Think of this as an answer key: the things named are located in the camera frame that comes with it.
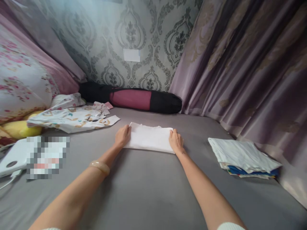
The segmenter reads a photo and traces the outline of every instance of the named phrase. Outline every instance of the forearm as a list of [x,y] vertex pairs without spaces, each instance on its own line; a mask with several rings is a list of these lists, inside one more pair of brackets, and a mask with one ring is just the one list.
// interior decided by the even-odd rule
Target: forearm
[[201,207],[208,229],[217,230],[225,222],[235,223],[246,228],[225,197],[186,152],[180,150],[176,154]]
[[[119,146],[113,146],[98,160],[111,167],[121,149]],[[104,178],[105,174],[100,169],[86,168],[45,209],[29,230],[42,230],[49,227],[57,227],[61,230],[73,229]]]

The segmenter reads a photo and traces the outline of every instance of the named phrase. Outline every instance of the bracelet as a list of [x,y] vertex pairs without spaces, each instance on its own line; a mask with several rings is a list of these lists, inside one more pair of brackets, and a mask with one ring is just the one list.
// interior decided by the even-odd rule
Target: bracelet
[[105,163],[94,160],[90,163],[89,167],[95,167],[101,170],[106,176],[110,173],[110,168]]

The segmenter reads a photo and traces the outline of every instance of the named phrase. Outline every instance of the patterned wallpaper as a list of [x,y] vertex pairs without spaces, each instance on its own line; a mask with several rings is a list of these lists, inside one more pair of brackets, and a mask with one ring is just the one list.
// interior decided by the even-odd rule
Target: patterned wallpaper
[[[168,91],[202,0],[33,0],[88,80]],[[141,62],[122,49],[140,50]]]

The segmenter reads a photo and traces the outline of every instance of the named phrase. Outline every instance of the blue cloth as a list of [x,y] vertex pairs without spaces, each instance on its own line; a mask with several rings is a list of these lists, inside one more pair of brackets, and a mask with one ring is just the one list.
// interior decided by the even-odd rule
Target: blue cloth
[[232,165],[228,165],[229,171],[232,174],[241,174],[241,175],[269,175],[269,176],[278,176],[279,172],[278,169],[274,169],[272,170],[270,173],[267,172],[252,172],[252,173],[247,173],[245,170],[243,169],[238,169],[236,166],[232,166]]

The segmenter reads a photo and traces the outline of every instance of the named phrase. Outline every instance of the stack of folded clothes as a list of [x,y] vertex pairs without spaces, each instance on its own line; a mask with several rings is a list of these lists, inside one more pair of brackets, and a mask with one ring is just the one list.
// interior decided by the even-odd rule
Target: stack of folded clothes
[[208,138],[221,168],[239,177],[263,179],[278,176],[279,162],[260,152],[253,142]]

